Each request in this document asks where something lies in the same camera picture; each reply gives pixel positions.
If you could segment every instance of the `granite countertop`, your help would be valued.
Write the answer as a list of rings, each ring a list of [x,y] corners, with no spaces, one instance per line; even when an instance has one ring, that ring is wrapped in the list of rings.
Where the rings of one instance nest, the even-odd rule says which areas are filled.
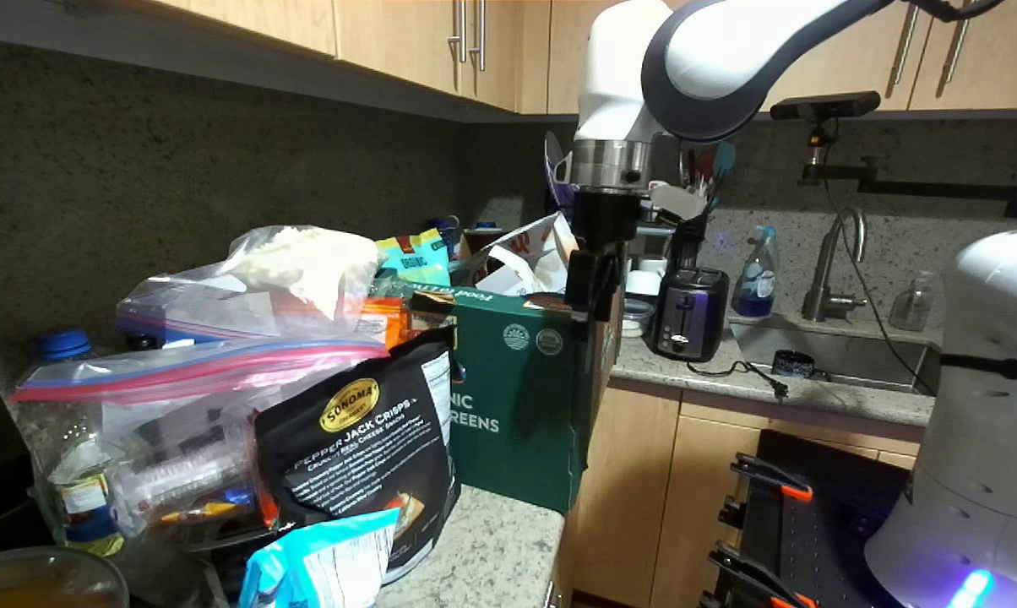
[[[700,373],[726,373],[734,360],[744,360],[742,344],[726,334],[710,360],[695,360]],[[646,349],[641,337],[622,337],[619,359],[611,365],[617,383],[641,383],[641,386],[665,386],[684,389],[700,400],[722,396],[722,400],[749,400],[749,402],[778,402],[775,389],[749,373],[734,375],[695,375],[684,360],[658,359]],[[819,377],[782,377],[789,386],[784,402],[778,410],[826,410],[863,417],[871,422],[897,422],[897,424],[926,424],[933,417],[933,396],[917,391],[890,391],[870,386],[842,386],[842,383],[819,383]]]
[[[566,517],[463,487],[441,546],[374,608],[546,608]]]

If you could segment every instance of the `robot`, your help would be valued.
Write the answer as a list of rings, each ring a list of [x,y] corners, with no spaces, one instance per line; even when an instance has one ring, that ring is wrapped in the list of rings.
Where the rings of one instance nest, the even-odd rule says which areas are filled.
[[[573,159],[568,304],[611,316],[622,244],[650,196],[650,143],[744,129],[806,49],[890,0],[622,0],[600,12]],[[971,20],[1002,0],[910,0]],[[871,574],[917,608],[1017,608],[1017,228],[968,245],[948,276],[944,377],[906,498],[870,539]]]

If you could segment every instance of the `faucet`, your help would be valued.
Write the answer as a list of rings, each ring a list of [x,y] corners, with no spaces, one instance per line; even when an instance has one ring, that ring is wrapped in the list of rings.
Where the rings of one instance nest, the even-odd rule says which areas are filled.
[[[854,223],[854,236],[851,236],[851,254],[854,261],[863,263],[867,261],[867,250],[870,250],[870,223],[867,215],[854,210],[854,206],[845,206],[833,228],[822,236],[822,245],[819,245],[819,263],[814,263],[814,276],[812,276],[812,288],[806,294],[806,306],[800,315],[807,322],[827,322],[827,316],[845,316],[851,306],[863,306],[867,299],[860,299],[854,294],[836,294],[833,290],[833,266],[836,266],[836,254],[842,245],[842,233],[845,233],[845,223]]]

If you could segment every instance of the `cardboard box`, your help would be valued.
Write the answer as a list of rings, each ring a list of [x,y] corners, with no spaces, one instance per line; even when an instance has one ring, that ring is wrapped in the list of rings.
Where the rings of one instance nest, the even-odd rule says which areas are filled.
[[[457,322],[463,383],[449,450],[461,480],[568,512],[606,377],[593,329],[573,325],[560,304],[469,288],[419,288],[412,310]]]

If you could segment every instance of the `black package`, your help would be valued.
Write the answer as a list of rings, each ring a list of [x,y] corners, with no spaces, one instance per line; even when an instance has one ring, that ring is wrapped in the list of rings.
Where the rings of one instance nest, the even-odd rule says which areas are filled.
[[[292,525],[404,505],[394,579],[424,556],[457,499],[454,332],[426,332],[258,417],[260,473]]]

